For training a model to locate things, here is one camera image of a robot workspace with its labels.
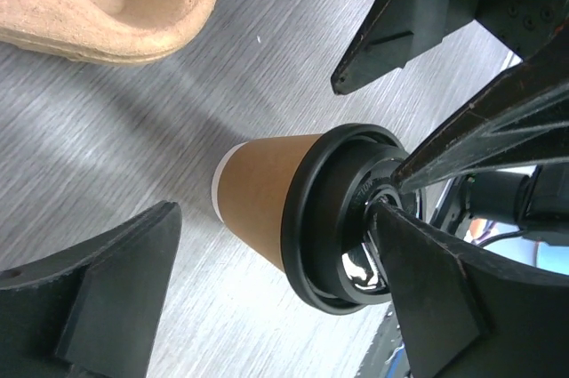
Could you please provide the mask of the single black cup lid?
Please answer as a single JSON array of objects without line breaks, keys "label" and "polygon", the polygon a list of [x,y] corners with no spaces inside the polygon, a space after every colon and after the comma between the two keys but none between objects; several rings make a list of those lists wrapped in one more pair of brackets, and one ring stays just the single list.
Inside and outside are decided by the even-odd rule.
[{"label": "single black cup lid", "polygon": [[342,256],[363,242],[379,194],[423,216],[423,190],[404,194],[391,180],[407,156],[389,130],[345,124],[317,136],[300,160],[284,202],[280,241],[284,273],[308,306],[342,316],[390,301],[386,286],[356,288]]}]

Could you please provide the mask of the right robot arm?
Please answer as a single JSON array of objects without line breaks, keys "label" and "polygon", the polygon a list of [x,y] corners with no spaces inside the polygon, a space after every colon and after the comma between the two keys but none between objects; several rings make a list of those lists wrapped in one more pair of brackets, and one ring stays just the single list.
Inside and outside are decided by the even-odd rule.
[{"label": "right robot arm", "polygon": [[375,0],[333,71],[353,93],[475,21],[520,62],[449,116],[394,172],[400,189],[458,179],[463,214],[568,239],[568,0]]}]

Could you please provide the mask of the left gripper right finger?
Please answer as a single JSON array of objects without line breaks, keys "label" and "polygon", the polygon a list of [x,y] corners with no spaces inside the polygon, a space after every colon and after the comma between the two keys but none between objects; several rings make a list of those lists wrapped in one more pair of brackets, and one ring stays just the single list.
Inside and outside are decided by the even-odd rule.
[{"label": "left gripper right finger", "polygon": [[566,377],[568,278],[470,245],[386,204],[381,264],[415,377]]}]

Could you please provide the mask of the single paper coffee cup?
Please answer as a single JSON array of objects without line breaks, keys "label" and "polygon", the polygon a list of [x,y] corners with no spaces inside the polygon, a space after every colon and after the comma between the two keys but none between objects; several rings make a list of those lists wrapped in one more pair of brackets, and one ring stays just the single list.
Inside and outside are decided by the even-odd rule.
[{"label": "single paper coffee cup", "polygon": [[291,276],[302,267],[301,222],[314,190],[310,150],[322,135],[248,141],[222,158],[212,204],[225,226]]}]

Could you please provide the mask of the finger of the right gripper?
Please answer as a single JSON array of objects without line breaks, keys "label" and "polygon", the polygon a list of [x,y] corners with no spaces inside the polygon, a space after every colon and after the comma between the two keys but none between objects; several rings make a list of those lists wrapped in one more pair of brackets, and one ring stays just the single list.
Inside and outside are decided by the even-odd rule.
[{"label": "finger of the right gripper", "polygon": [[501,72],[393,173],[404,192],[467,173],[568,158],[568,58],[534,56]]}]

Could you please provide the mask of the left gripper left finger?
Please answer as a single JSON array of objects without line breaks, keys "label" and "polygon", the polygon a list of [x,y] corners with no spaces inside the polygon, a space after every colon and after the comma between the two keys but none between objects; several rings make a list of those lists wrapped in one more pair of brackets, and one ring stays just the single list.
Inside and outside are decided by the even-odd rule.
[{"label": "left gripper left finger", "polygon": [[160,202],[1,273],[3,377],[144,377],[181,235]]}]

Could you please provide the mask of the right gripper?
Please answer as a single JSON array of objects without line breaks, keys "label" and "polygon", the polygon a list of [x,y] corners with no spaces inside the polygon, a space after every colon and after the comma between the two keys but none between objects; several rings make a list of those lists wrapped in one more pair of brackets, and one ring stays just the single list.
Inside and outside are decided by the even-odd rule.
[{"label": "right gripper", "polygon": [[567,18],[568,0],[374,0],[331,75],[332,88],[338,95],[353,93],[473,19],[525,60]]}]

